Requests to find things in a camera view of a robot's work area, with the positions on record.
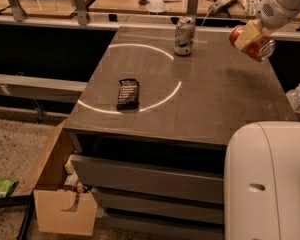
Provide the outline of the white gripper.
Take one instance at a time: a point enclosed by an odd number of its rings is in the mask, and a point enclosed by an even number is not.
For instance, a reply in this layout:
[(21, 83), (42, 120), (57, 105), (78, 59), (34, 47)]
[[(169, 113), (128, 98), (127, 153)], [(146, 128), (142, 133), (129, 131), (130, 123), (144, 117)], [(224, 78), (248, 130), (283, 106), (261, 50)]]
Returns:
[(243, 50), (250, 43), (264, 35), (263, 28), (268, 30), (280, 28), (300, 13), (300, 0), (262, 0), (258, 6), (260, 19), (250, 20), (246, 25), (236, 28), (238, 34), (234, 46)]

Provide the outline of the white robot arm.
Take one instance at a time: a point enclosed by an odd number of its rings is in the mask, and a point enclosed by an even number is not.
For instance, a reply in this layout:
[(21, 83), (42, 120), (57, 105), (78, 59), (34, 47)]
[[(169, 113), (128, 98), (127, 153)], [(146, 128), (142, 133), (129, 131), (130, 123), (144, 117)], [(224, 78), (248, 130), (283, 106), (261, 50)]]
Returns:
[[(256, 58), (300, 12), (300, 0), (262, 0), (229, 37)], [(224, 166), (225, 240), (300, 240), (300, 122), (257, 122), (232, 136)]]

